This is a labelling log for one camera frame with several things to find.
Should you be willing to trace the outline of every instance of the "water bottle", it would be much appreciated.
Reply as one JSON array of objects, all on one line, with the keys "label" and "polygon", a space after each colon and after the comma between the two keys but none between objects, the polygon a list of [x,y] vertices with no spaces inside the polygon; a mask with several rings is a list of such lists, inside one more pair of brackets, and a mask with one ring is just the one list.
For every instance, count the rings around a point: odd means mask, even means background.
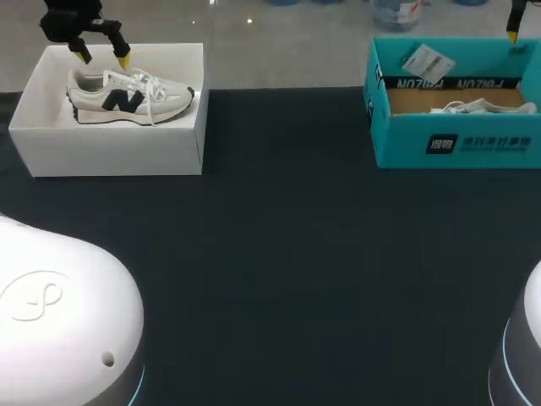
[{"label": "water bottle", "polygon": [[462,6],[480,6],[485,4],[487,0],[455,0],[455,2]]},{"label": "water bottle", "polygon": [[421,16],[420,0],[370,0],[374,20],[391,31],[413,28]]},{"label": "water bottle", "polygon": [[291,6],[297,4],[298,0],[267,0],[273,6]]}]

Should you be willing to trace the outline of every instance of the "small hole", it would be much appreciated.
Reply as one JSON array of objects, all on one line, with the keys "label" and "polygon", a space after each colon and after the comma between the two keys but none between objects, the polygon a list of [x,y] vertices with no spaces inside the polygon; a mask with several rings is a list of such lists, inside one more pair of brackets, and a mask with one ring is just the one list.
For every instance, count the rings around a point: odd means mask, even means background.
[{"label": "small hole", "polygon": [[111,353],[103,353],[101,355],[101,362],[104,366],[112,368],[115,365],[115,357]]}]

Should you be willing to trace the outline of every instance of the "white shoe box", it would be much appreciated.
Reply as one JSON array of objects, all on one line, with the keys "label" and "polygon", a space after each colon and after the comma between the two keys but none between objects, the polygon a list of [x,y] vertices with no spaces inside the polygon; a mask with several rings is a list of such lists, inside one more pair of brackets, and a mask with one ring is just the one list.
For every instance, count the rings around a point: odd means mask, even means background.
[{"label": "white shoe box", "polygon": [[156,127],[118,121],[79,124],[66,97],[71,69],[119,71],[108,45],[88,46],[84,64],[66,46],[48,47],[21,96],[9,132],[34,177],[199,175],[203,165],[209,92],[203,44],[131,45],[130,68],[182,82],[195,90],[191,106]]}]

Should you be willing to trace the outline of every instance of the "glowing blue ring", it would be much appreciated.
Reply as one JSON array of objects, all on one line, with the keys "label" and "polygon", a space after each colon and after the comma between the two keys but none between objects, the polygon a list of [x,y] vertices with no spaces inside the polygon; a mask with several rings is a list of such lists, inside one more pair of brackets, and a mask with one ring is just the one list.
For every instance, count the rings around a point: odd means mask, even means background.
[{"label": "glowing blue ring", "polygon": [[524,393],[522,393],[521,391],[521,388],[518,387],[518,385],[516,384],[515,382],[515,378],[513,378],[513,375],[511,374],[511,370],[509,369],[509,364],[507,364],[507,355],[505,355],[505,334],[507,333],[507,327],[509,326],[509,321],[507,321],[507,324],[505,325],[505,330],[504,330],[504,338],[503,338],[503,344],[502,344],[502,348],[503,348],[503,354],[504,354],[504,363],[505,363],[505,369],[507,370],[507,375],[509,375],[509,379],[511,379],[511,383],[513,384],[513,386],[515,387],[516,391],[518,392],[518,394],[521,396],[522,400],[527,404],[527,406],[533,406],[529,400],[527,400],[526,396],[524,395]]},{"label": "glowing blue ring", "polygon": [[139,379],[139,385],[137,386],[137,389],[135,390],[135,393],[132,396],[132,400],[129,401],[128,406],[132,406],[134,404],[134,402],[135,402],[135,399],[139,395],[139,392],[141,391],[141,386],[143,385],[143,378],[144,377],[145,377],[145,366],[143,365],[143,373],[141,374],[141,379]]}]

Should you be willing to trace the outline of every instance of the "shoe sole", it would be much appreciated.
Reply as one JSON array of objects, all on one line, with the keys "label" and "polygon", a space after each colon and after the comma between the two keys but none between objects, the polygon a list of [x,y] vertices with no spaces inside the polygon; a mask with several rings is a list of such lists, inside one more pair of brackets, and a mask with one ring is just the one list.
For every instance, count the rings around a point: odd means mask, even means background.
[{"label": "shoe sole", "polygon": [[[139,125],[152,125],[149,116],[146,114],[134,114],[132,112],[120,111],[93,112],[90,110],[81,110],[74,105],[68,93],[66,93],[66,96],[68,97],[71,105],[74,107],[74,118],[79,124],[103,124],[112,123],[115,121],[131,121],[132,123],[137,123]],[[154,124],[159,124],[177,116],[178,114],[189,108],[192,105],[193,100],[194,93],[192,93],[192,100],[190,100],[187,106],[180,107],[170,112],[155,114],[152,116],[152,121],[154,121]]]}]

